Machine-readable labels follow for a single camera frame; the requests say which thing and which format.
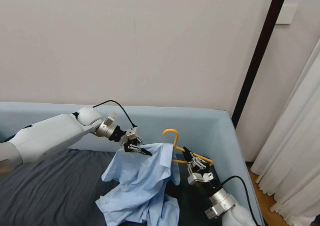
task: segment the black cable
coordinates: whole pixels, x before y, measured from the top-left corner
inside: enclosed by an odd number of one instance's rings
[[[125,109],[120,105],[119,102],[116,102],[115,100],[107,100],[107,101],[105,101],[105,102],[101,102],[101,103],[93,106],[93,108],[94,108],[94,107],[101,106],[101,105],[103,105],[104,103],[107,103],[107,102],[114,102],[114,103],[116,103],[118,106],[120,106],[121,109],[123,110],[123,112],[125,113],[126,117],[128,118],[128,120],[130,121],[132,127],[136,127],[136,125],[131,121],[131,119],[130,119],[129,115],[127,114],[127,112],[125,111]]]
[[[245,195],[246,195],[246,199],[247,199],[247,201],[248,201],[248,205],[249,205],[249,209],[250,209],[251,216],[252,216],[252,218],[253,218],[253,220],[254,220],[254,223],[255,223],[257,226],[260,226],[260,225],[258,224],[258,222],[257,222],[257,220],[256,220],[256,218],[255,218],[255,216],[254,216],[254,212],[252,211],[252,208],[251,208],[250,199],[249,199],[249,194],[248,194],[248,189],[246,188],[246,183],[245,183],[245,181],[244,181],[241,177],[239,177],[239,176],[237,176],[237,175],[234,175],[234,176],[231,176],[231,177],[227,178],[225,181],[223,181],[223,182],[221,183],[221,185],[220,185],[219,187],[217,187],[217,191],[219,191],[220,189],[222,189],[222,186],[225,185],[227,182],[229,182],[229,181],[230,181],[231,179],[233,179],[233,178],[238,178],[238,179],[240,179],[241,182],[242,182],[242,184],[244,185],[244,187],[245,187]]]

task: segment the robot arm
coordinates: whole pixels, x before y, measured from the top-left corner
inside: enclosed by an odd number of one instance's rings
[[[84,107],[73,114],[62,114],[21,129],[12,139],[0,143],[0,173],[31,162],[41,161],[78,142],[92,133],[119,142],[127,152],[152,155],[140,148],[142,141],[137,128],[122,131],[114,124],[116,114],[105,120],[92,107]]]
[[[212,207],[205,211],[208,219],[222,216],[223,226],[258,225],[251,213],[240,206],[235,198],[223,189],[219,180],[214,178],[212,172],[209,171],[210,165],[201,158],[195,157],[187,148],[184,147],[184,150],[183,156],[188,162],[188,184],[201,186],[212,203]]]

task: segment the yellow hanger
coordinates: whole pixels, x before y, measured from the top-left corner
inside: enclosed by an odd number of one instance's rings
[[[184,152],[185,150],[184,150],[182,147],[178,147],[178,146],[177,146],[177,142],[178,142],[178,138],[179,138],[179,133],[178,133],[178,131],[175,130],[175,129],[169,128],[169,129],[166,129],[165,131],[163,131],[162,135],[165,136],[167,132],[173,132],[173,133],[175,134],[174,141],[173,141],[173,148],[178,149],[179,151]],[[204,161],[207,161],[207,162],[210,164],[210,166],[212,166],[212,165],[214,164],[214,162],[213,162],[211,159],[208,159],[208,158],[203,157],[203,156],[201,156],[201,155],[199,155],[199,154],[196,154],[196,153],[193,153],[193,154],[194,154],[196,157],[199,157],[199,158],[203,159]],[[172,162],[188,164],[187,161],[176,160],[176,159],[172,159]]]

